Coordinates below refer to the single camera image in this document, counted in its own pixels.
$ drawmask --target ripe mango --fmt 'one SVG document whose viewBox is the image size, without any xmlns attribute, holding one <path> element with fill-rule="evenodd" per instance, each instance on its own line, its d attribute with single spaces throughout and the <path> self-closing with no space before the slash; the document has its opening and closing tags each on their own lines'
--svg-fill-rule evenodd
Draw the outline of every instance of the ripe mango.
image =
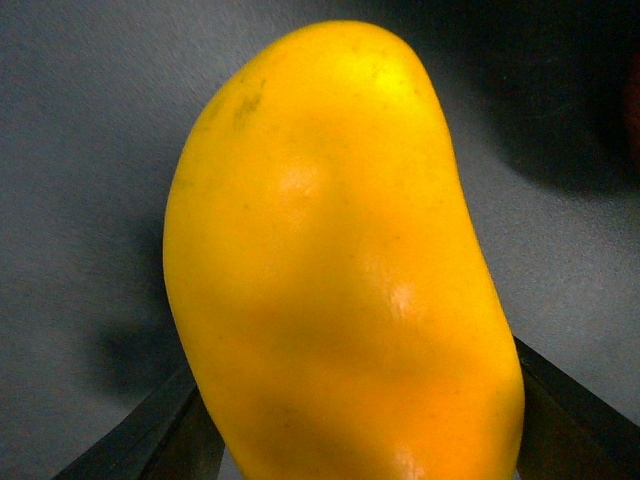
<svg viewBox="0 0 640 480">
<path fill-rule="evenodd" d="M 366 23 L 273 43 L 206 106 L 164 267 L 247 480 L 510 480 L 523 385 L 419 58 Z"/>
</svg>

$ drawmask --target gray background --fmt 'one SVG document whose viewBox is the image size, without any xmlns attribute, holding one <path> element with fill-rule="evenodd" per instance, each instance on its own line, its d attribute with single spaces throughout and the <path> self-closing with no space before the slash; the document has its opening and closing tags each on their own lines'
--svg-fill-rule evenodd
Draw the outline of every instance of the gray background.
<svg viewBox="0 0 640 480">
<path fill-rule="evenodd" d="M 415 48 L 514 333 L 640 423 L 616 115 L 638 2 L 479 3 L 1 2 L 0 478 L 53 476 L 184 361 L 161 262 L 182 145 L 244 62 L 329 18 Z"/>
</svg>

